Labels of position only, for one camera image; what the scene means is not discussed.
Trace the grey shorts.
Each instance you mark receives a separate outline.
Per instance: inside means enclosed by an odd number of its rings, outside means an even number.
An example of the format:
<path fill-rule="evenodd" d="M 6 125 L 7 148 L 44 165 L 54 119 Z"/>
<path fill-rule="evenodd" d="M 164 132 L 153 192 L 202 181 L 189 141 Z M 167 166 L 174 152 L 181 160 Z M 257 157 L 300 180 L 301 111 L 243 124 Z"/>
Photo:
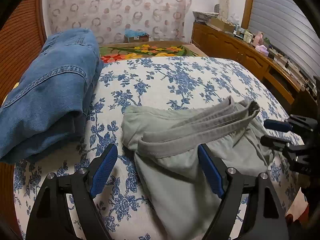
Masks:
<path fill-rule="evenodd" d="M 257 176 L 267 170 L 273 153 L 260 144 L 265 130 L 256 119 L 259 111 L 257 102 L 235 102 L 231 97 L 209 108 L 126 108 L 123 145 L 134 154 L 166 239 L 203 234 L 220 204 L 199 165 L 200 144 L 242 174 Z"/>

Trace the blue floral bedsheet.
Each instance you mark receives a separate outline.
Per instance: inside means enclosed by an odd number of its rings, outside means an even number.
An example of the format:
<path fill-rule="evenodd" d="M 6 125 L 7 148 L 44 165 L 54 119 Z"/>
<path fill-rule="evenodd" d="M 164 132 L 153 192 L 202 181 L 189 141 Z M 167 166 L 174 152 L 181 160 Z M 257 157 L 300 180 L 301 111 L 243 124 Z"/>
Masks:
<path fill-rule="evenodd" d="M 257 119 L 284 120 L 287 113 L 273 94 L 241 64 L 208 57 L 160 57 L 107 63 L 91 99 L 84 138 L 34 164 L 20 161 L 14 170 L 14 203 L 25 236 L 30 213 L 46 175 L 73 174 L 98 157 L 105 146 L 121 144 L 121 123 L 131 105 L 164 110 L 205 108 L 231 96 L 255 100 Z M 135 165 L 123 151 L 102 194 L 95 198 L 114 239 L 165 239 L 139 183 Z"/>

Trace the folded blue jeans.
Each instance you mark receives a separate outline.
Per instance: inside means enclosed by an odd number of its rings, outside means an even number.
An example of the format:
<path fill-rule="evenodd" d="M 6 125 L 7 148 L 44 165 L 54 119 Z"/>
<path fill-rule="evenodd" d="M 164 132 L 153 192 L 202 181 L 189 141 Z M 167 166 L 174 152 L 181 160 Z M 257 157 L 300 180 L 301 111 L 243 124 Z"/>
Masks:
<path fill-rule="evenodd" d="M 83 137 L 103 65 L 91 30 L 50 36 L 1 106 L 1 161 L 34 162 Z"/>

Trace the wooden dresser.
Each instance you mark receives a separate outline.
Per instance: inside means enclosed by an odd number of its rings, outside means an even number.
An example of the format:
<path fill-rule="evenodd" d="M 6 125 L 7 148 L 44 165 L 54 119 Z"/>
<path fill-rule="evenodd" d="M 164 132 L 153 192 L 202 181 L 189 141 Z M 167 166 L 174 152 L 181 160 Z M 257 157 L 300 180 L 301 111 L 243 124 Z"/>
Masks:
<path fill-rule="evenodd" d="M 298 101 L 301 86 L 280 65 L 257 52 L 252 45 L 197 22 L 193 25 L 191 41 L 207 56 L 242 64 L 258 80 L 274 89 L 288 105 Z"/>

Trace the grey window shutter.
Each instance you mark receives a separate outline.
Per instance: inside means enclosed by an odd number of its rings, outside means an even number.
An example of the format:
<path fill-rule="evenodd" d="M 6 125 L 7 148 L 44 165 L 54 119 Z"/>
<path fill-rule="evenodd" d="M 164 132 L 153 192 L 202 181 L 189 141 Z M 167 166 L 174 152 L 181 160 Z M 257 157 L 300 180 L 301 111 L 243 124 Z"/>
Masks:
<path fill-rule="evenodd" d="M 293 0 L 253 0 L 248 28 L 262 32 L 310 78 L 319 76 L 319 37 Z"/>

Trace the brown cardboard box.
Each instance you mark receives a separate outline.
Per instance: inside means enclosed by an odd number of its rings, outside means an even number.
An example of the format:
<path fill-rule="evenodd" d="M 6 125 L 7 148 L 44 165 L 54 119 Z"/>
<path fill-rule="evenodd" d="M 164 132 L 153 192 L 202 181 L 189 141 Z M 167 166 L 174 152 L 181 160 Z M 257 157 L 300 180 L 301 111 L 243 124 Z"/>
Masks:
<path fill-rule="evenodd" d="M 229 32 L 229 33 L 232 33 L 235 28 L 235 25 L 233 23 L 221 20 L 219 18 L 213 18 L 213 17 L 206 24 L 218 31 Z"/>

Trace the floral colourful blanket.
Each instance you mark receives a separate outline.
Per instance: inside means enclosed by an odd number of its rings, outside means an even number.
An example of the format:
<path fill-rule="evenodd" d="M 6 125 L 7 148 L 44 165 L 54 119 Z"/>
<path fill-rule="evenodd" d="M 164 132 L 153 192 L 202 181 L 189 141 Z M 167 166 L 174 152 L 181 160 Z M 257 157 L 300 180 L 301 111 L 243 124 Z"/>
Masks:
<path fill-rule="evenodd" d="M 207 56 L 194 44 L 181 41 L 118 43 L 101 46 L 99 49 L 104 63 L 147 57 Z"/>

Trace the circle patterned curtain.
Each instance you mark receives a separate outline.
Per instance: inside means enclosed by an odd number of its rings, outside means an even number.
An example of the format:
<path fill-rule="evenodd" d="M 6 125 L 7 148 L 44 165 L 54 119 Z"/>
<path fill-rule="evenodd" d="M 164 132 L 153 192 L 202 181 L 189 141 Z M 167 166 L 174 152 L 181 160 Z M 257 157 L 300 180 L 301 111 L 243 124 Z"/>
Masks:
<path fill-rule="evenodd" d="M 151 40 L 183 40 L 192 0 L 47 0 L 50 31 L 93 31 L 99 44 L 121 43 L 125 31 L 143 31 Z"/>

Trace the cardboard box with blue cloth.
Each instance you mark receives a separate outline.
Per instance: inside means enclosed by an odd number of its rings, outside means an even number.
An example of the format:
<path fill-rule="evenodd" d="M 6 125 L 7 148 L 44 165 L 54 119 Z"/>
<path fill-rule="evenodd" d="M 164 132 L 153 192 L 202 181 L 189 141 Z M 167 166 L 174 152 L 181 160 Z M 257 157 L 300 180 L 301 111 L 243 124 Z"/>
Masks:
<path fill-rule="evenodd" d="M 148 42 L 149 35 L 143 31 L 134 31 L 126 29 L 124 34 L 124 43 Z"/>

